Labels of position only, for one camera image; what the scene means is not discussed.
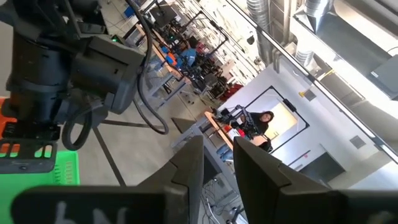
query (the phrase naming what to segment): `long dark hair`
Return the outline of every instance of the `long dark hair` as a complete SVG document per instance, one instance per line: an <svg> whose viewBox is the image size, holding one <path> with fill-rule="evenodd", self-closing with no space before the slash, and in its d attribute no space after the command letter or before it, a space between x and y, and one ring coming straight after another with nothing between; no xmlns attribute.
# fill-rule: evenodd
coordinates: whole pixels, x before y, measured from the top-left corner
<svg viewBox="0 0 398 224"><path fill-rule="evenodd" d="M262 117L263 115L265 115L265 114L268 114L271 118L269 119L269 121L267 121L266 123L270 123L271 121L272 121L272 119L274 119L274 112L272 112L272 111L265 111L265 112L262 112L261 113L261 116L260 117Z"/></svg>

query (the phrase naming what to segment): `metal frame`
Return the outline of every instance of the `metal frame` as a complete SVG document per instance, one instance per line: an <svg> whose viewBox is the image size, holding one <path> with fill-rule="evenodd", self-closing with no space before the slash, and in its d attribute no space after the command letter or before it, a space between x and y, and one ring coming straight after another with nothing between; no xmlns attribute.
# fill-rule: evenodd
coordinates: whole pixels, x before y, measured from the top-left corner
<svg viewBox="0 0 398 224"><path fill-rule="evenodd" d="M254 100L252 100L248 105L245 106L245 108L248 108L250 105L252 105L256 100L258 100L263 94L265 94L267 91L269 90L274 90L278 96L280 96L283 100L287 100L286 98L284 98L276 89L275 87L273 87L272 85L270 87L268 87L266 90L264 90L261 94L259 94L257 97L255 97ZM290 140L292 140L294 137L296 137L297 135L299 135L301 132L303 132L304 130L306 130L307 128L310 127L310 124L303 118L303 116L301 116L301 114L299 112L296 111L292 111L290 109L290 107L288 105L286 105L288 107L288 109L292 112L292 113L296 113L300 119L302 119L305 123L305 127L303 129L301 129L299 132L295 133L292 137L290 137L288 140L286 140L284 143L282 143L280 146L278 146L276 149L274 149L272 152L270 152L270 154L274 153L276 150L280 149L283 145L285 145L286 143L288 143Z"/></svg>
<svg viewBox="0 0 398 224"><path fill-rule="evenodd" d="M220 32L224 36L224 40L217 45L215 49L213 49L210 53L206 54L206 57L208 58L210 55L213 55L225 42L229 41L228 36L223 32L223 29L217 25L217 23L210 17L208 17L202 10L196 13L184 26L183 30L185 30L189 24L191 24L200 14L204 15L209 21L210 25L212 25L218 32Z"/></svg>
<svg viewBox="0 0 398 224"><path fill-rule="evenodd" d="M203 8L203 7L199 4L199 2L192 1L191 4L193 5L193 7L195 7L196 10L198 10L198 11L203 11L205 14L207 14L207 16L208 16L209 18L211 18L211 19L214 20L214 18L211 16L211 14L210 14L209 12L207 12L207 11L205 10L205 8ZM237 52L239 52L240 56L251 66L251 68L252 68L254 71L257 72L256 75L258 75L259 71L257 70L257 68L256 68L246 57L244 57L244 56L241 54L241 53L243 52L244 49L238 44L238 42L237 42L229 33L225 32L225 34L229 37L230 40L232 40L232 41L234 42L235 45L238 46L238 50L237 50L236 48L234 48L234 45L231 45L231 47L232 47L234 50L236 50ZM226 46L226 48L227 48L231 53L233 53L233 51L232 51L227 45L225 45L225 46ZM244 67L246 67L246 69L247 69L252 75L254 75L254 74L252 73L252 71L250 71L250 69L249 69L245 64L242 63L242 65L243 65Z"/></svg>

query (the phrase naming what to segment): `blue object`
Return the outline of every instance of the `blue object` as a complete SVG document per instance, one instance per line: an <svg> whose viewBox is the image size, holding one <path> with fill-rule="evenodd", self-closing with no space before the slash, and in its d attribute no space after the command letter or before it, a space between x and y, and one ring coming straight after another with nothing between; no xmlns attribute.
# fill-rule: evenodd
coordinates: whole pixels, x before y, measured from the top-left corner
<svg viewBox="0 0 398 224"><path fill-rule="evenodd" d="M173 59L170 56L166 56L166 62L169 64L173 64Z"/></svg>
<svg viewBox="0 0 398 224"><path fill-rule="evenodd" d="M188 65L192 66L192 64L195 62L195 58L197 56L197 50L196 49L187 49L184 50L181 55L177 59L177 67L179 68L182 65L182 59L183 57L188 58Z"/></svg>
<svg viewBox="0 0 398 224"><path fill-rule="evenodd" d="M234 154L233 151L228 147L227 144L224 144L217 150L217 154L220 156L221 160L225 162L227 159L233 159Z"/></svg>
<svg viewBox="0 0 398 224"><path fill-rule="evenodd" d="M150 70L150 72L152 71L156 71L159 72L161 71L162 67L163 67L163 61L158 58L158 56L152 57L152 59L149 61L149 66L154 66L154 68L152 70Z"/></svg>
<svg viewBox="0 0 398 224"><path fill-rule="evenodd" d="M131 16L135 15L134 10L132 10L132 8L130 6L127 7L126 10L124 10L124 15L127 18L130 18Z"/></svg>
<svg viewBox="0 0 398 224"><path fill-rule="evenodd" d="M163 51L163 53L168 53L168 52L169 52L169 50L167 49L167 47L162 47L162 51Z"/></svg>

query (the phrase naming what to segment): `black cable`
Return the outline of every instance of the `black cable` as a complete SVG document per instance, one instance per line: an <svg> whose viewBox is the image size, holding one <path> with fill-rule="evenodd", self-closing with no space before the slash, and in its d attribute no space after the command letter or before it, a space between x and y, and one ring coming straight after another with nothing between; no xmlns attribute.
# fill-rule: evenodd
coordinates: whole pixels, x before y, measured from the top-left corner
<svg viewBox="0 0 398 224"><path fill-rule="evenodd" d="M207 214L207 206L205 205L205 201L204 201L204 199L202 198L202 196L203 196L203 195L200 196L200 201L201 201L201 203L202 203L202 205L203 205L203 209L205 209L205 214L203 215L202 220L201 220L201 222L202 222L202 224L203 224L203 221L204 221L204 219L205 219L205 215L206 215L208 218L210 218L210 216L209 216L209 214Z"/></svg>
<svg viewBox="0 0 398 224"><path fill-rule="evenodd" d="M222 208L218 213L214 212L214 214L220 216L224 211L226 211L225 208L226 208L228 205L231 205L237 198L238 198L238 197L236 197L234 200L230 201L229 203L225 204L225 205L223 206L223 208Z"/></svg>
<svg viewBox="0 0 398 224"><path fill-rule="evenodd" d="M214 202L216 202L216 195L214 194L214 190L213 191L211 191L209 188L212 186L212 185L207 185L207 186L204 186L203 187L203 190L205 190L205 194L207 195L207 196L209 196L209 198L210 199L212 199Z"/></svg>
<svg viewBox="0 0 398 224"><path fill-rule="evenodd" d="M77 110L70 116L69 119L67 119L67 121L63 125L61 138L62 138L63 145L68 150L71 150L71 151L79 150L84 145L84 143L86 143L88 135L90 134L90 131L91 131L91 126L93 124L92 111L99 107L102 107L102 106L103 106L103 104L100 101L95 102L95 104L93 104L93 105L90 104L90 102L89 102L86 107L84 107L80 110ZM73 127L74 127L77 119L82 116L85 116L83 128L81 129L81 132L80 132L79 136L77 137L76 141L74 143L72 143L71 133L72 133Z"/></svg>
<svg viewBox="0 0 398 224"><path fill-rule="evenodd" d="M148 71L148 65L149 65L149 60L150 60L150 56L152 54L152 36L150 34L150 29L148 24L146 23L145 19L143 18L142 14L139 12L139 8L137 6L136 3L134 3L132 0L126 0L126 2L129 4L129 6L134 10L134 12L136 13L137 19L139 20L139 22L142 24L142 27L144 29L145 35L147 36L147 52L146 52L146 56L144 59L144 64L142 66L142 72L140 74L138 74L138 78L137 78L137 90L138 90L138 95L140 97L140 99L142 100L143 104L145 105L146 108L148 108L148 110L162 123L163 127L164 127L164 131L161 131L159 129L157 129L149 120L148 118L144 115L144 113L142 112L140 106L138 105L136 99L134 98L132 100L132 102L134 103L134 105L136 106L138 113L140 114L140 116L143 118L143 120L145 121L145 123L148 124L148 126L153 129L155 132L159 133L159 134L168 134L169 133L169 127L167 126L166 121L149 105L147 99L144 96L144 92L142 90L142 86L144 85L144 75L147 73Z"/></svg>

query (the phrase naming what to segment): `metal duct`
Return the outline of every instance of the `metal duct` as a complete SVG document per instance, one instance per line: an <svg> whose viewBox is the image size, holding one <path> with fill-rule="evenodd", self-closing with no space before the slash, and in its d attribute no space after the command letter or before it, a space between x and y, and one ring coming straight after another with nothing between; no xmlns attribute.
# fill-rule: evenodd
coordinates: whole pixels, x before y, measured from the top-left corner
<svg viewBox="0 0 398 224"><path fill-rule="evenodd" d="M345 2L353 6L366 17L377 22L391 34L398 36L398 15L385 8L381 1L345 0Z"/></svg>
<svg viewBox="0 0 398 224"><path fill-rule="evenodd" d="M247 0L250 16L253 21L267 34L271 33L271 20L269 15L269 0ZM257 44L261 60L269 65L272 61L271 43L257 31Z"/></svg>
<svg viewBox="0 0 398 224"><path fill-rule="evenodd" d="M337 73L360 73L388 97L398 99L398 83L391 72L398 57L392 58L334 12L323 15L316 29L312 25L308 14L301 10L292 19L292 32L305 36L312 50Z"/></svg>
<svg viewBox="0 0 398 224"><path fill-rule="evenodd" d="M307 15L308 23L312 30L317 32L323 16L333 9L334 0L306 0L304 4L304 13ZM295 58L304 67L308 66L313 58L313 52L308 49L308 44L303 43L303 37L298 38L297 51Z"/></svg>
<svg viewBox="0 0 398 224"><path fill-rule="evenodd" d="M313 51L308 47L310 46L308 46L304 41L298 42L295 58L304 67L308 66L313 58Z"/></svg>
<svg viewBox="0 0 398 224"><path fill-rule="evenodd" d="M322 17L333 8L334 0L306 0L304 12L308 16L314 32L317 32Z"/></svg>

